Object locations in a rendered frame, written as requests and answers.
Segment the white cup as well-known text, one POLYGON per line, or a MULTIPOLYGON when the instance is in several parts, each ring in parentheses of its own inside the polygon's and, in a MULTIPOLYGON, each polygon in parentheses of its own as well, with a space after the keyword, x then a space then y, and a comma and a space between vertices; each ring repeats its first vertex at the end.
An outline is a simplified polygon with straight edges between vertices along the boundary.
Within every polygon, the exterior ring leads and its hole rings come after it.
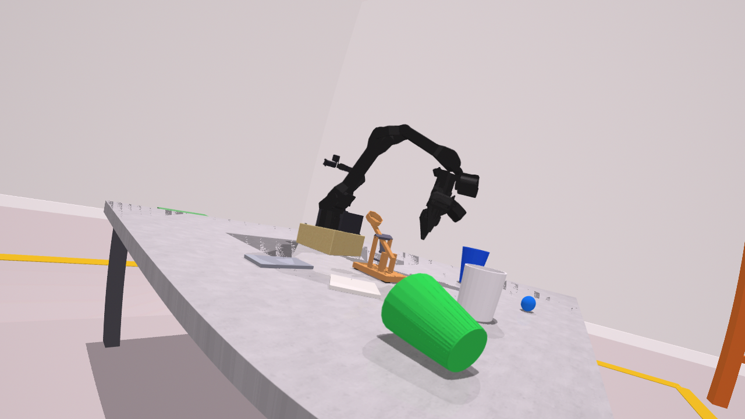
POLYGON ((457 302, 481 322, 492 321, 505 284, 506 272, 486 266, 464 264, 457 302))

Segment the blue cup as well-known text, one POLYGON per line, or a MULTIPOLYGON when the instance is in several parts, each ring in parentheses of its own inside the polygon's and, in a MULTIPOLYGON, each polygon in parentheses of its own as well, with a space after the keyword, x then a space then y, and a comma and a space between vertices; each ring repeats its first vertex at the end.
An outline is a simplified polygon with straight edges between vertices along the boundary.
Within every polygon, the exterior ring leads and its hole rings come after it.
POLYGON ((490 252, 463 246, 459 282, 462 282, 464 264, 484 266, 490 252))

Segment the green plastic cup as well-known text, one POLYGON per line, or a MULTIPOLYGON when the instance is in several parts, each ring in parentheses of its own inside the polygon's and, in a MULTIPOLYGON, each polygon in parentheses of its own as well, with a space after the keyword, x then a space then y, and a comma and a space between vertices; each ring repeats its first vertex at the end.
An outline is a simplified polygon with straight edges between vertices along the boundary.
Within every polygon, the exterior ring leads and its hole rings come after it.
POLYGON ((389 290, 381 318, 389 331, 452 372, 481 356, 487 333, 430 274, 410 274, 389 290))

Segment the blue ball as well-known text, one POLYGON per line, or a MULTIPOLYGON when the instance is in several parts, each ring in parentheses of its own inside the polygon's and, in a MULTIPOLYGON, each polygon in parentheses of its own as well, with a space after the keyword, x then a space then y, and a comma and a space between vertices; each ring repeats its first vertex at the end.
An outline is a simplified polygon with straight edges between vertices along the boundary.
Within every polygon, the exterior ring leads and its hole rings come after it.
POLYGON ((521 302, 521 307, 525 312, 530 312, 534 309, 536 303, 533 297, 525 296, 521 302))

